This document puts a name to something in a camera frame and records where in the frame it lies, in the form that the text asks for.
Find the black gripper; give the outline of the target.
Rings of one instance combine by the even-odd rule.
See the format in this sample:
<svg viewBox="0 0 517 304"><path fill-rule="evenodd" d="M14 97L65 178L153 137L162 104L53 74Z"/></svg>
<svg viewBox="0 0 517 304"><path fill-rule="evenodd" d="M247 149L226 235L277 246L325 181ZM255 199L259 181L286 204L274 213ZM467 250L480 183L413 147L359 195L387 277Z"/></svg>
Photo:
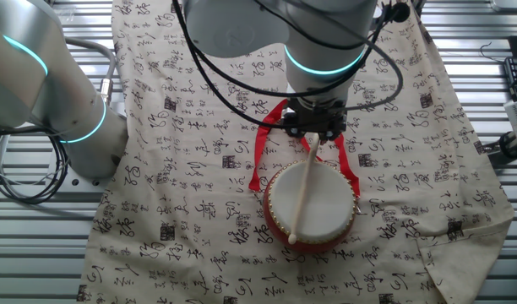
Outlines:
<svg viewBox="0 0 517 304"><path fill-rule="evenodd" d="M311 106L288 100L281 111L281 125L292 138L302 138L308 129L332 129L319 134L321 142L335 141L345 130L346 113L339 107Z"/></svg>

